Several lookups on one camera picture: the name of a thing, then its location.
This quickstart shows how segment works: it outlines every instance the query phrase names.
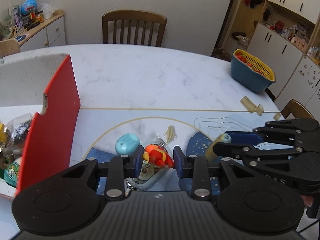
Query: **chair backrest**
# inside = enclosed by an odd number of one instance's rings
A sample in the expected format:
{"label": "chair backrest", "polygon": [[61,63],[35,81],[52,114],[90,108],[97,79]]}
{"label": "chair backrest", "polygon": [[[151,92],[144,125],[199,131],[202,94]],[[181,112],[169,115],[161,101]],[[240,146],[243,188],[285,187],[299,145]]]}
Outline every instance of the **chair backrest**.
{"label": "chair backrest", "polygon": [[281,111],[281,114],[286,119],[289,114],[292,114],[295,118],[312,118],[313,115],[298,101],[291,99],[289,103]]}
{"label": "chair backrest", "polygon": [[0,41],[0,56],[5,57],[19,52],[20,46],[16,39]]}
{"label": "chair backrest", "polygon": [[147,11],[138,11],[138,10],[119,10],[119,11],[108,12],[102,16],[103,43],[108,43],[109,21],[114,21],[113,44],[116,43],[117,21],[121,21],[120,44],[123,44],[123,39],[124,39],[124,21],[129,21],[127,44],[130,44],[132,21],[136,21],[135,34],[134,34],[135,45],[137,45],[138,43],[139,22],[143,22],[141,45],[144,45],[147,22],[151,22],[150,33],[148,38],[148,46],[151,46],[154,24],[158,23],[159,30],[158,30],[158,35],[156,39],[156,47],[161,47],[161,43],[164,35],[164,29],[167,24],[166,17],[157,13],[147,12]]}

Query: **plastic bag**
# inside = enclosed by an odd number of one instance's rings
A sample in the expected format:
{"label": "plastic bag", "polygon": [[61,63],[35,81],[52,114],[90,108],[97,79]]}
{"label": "plastic bag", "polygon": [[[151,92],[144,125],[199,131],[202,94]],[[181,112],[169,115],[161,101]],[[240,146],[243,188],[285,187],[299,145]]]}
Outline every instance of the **plastic bag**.
{"label": "plastic bag", "polygon": [[2,154],[5,158],[15,160],[22,155],[23,147],[30,129],[32,115],[30,113],[16,117],[8,122],[7,135],[9,141]]}
{"label": "plastic bag", "polygon": [[55,9],[49,3],[38,3],[38,11],[43,11],[44,20],[53,16]]}

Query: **red toy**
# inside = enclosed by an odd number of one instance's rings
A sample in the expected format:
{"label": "red toy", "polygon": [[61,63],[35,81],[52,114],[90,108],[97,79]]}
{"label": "red toy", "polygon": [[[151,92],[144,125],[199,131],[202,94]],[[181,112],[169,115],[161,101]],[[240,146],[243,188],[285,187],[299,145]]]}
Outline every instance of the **red toy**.
{"label": "red toy", "polygon": [[153,163],[161,169],[163,169],[166,165],[168,165],[169,168],[174,168],[174,162],[167,151],[158,145],[148,145],[145,148],[143,158],[145,161]]}

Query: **wooden countertop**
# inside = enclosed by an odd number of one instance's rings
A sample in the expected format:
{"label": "wooden countertop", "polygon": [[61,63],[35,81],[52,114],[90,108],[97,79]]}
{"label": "wooden countertop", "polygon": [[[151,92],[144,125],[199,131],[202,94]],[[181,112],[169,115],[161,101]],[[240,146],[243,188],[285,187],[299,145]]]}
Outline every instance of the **wooden countertop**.
{"label": "wooden countertop", "polygon": [[45,27],[47,27],[49,24],[53,23],[55,20],[61,18],[62,16],[64,16],[64,11],[63,10],[55,10],[55,12],[53,13],[53,17],[44,20],[43,23],[40,23],[37,27],[34,27],[31,30],[22,30],[21,32],[18,32],[15,36],[13,36],[12,38],[15,38],[19,35],[25,35],[25,34],[29,34],[28,37],[26,37],[24,40],[19,42],[19,46],[23,45],[24,43],[26,43],[29,39],[31,39],[34,35],[36,35],[39,31],[41,31],[42,29],[44,29]]}

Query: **white wall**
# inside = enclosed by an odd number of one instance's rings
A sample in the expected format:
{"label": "white wall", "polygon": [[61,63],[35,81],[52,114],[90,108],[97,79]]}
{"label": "white wall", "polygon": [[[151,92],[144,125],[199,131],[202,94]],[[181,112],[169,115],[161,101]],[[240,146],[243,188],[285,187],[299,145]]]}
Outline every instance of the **white wall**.
{"label": "white wall", "polygon": [[[0,0],[0,15],[24,0]],[[37,0],[63,9],[68,44],[102,43],[101,18],[118,9],[140,9],[168,18],[163,47],[211,55],[230,0]]]}

